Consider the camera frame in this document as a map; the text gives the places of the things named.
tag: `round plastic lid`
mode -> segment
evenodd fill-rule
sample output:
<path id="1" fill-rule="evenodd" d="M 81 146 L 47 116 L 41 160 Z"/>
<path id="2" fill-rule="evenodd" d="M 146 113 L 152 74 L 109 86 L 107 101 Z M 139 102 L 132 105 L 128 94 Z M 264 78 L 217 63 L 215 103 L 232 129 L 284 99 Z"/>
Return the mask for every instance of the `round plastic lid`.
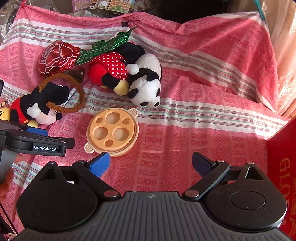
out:
<path id="1" fill-rule="evenodd" d="M 89 122 L 86 131 L 87 153 L 107 151 L 110 156 L 122 156 L 135 144 L 139 125 L 136 120 L 138 111 L 122 108 L 109 108 L 99 112 Z"/>

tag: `red foil rose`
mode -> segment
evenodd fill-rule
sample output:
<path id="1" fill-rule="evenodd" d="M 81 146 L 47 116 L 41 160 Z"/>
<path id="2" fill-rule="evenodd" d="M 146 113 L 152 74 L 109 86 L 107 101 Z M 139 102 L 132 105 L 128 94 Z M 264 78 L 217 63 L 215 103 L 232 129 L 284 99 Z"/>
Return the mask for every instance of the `red foil rose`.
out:
<path id="1" fill-rule="evenodd" d="M 50 44 L 38 60 L 38 70 L 45 78 L 58 72 L 64 72 L 74 66 L 80 48 L 56 40 Z"/>

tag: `brown ring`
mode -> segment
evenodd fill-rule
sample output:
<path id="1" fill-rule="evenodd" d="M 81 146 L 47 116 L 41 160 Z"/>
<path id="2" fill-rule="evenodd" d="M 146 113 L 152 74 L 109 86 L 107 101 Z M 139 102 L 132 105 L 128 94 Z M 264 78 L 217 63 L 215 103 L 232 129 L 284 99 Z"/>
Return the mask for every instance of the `brown ring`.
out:
<path id="1" fill-rule="evenodd" d="M 46 103 L 47 108 L 50 108 L 50 109 L 55 110 L 57 112 L 66 113 L 66 114 L 75 113 L 75 112 L 81 110 L 81 108 L 83 107 L 84 102 L 85 102 L 84 90 L 83 90 L 82 85 L 69 74 L 56 73 L 56 74 L 49 76 L 38 86 L 39 92 L 41 92 L 49 82 L 51 82 L 52 80 L 57 79 L 57 78 L 67 80 L 76 87 L 76 89 L 80 93 L 79 103 L 75 107 L 66 108 L 66 107 L 58 106 L 51 101 L 48 101 Z"/>

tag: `red polka dot dress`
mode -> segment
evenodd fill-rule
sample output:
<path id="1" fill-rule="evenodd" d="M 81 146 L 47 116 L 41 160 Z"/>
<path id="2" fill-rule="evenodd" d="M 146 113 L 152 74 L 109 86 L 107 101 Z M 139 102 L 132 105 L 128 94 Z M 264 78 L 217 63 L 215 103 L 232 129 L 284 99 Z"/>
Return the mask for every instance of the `red polka dot dress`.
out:
<path id="1" fill-rule="evenodd" d="M 124 58 L 117 52 L 101 54 L 91 60 L 89 77 L 93 80 L 96 79 L 96 84 L 100 86 L 104 85 L 102 83 L 102 76 L 106 73 L 109 73 L 116 79 L 126 80 L 128 73 L 124 63 Z"/>

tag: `panda plush toy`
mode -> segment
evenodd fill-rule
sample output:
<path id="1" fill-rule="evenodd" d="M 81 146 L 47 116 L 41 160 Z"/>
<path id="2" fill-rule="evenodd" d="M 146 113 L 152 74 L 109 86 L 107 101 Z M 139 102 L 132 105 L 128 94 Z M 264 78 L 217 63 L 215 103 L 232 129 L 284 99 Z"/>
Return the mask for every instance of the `panda plush toy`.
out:
<path id="1" fill-rule="evenodd" d="M 135 64 L 128 64 L 130 85 L 128 96 L 138 106 L 156 108 L 160 105 L 162 68 L 155 55 L 146 53 Z"/>

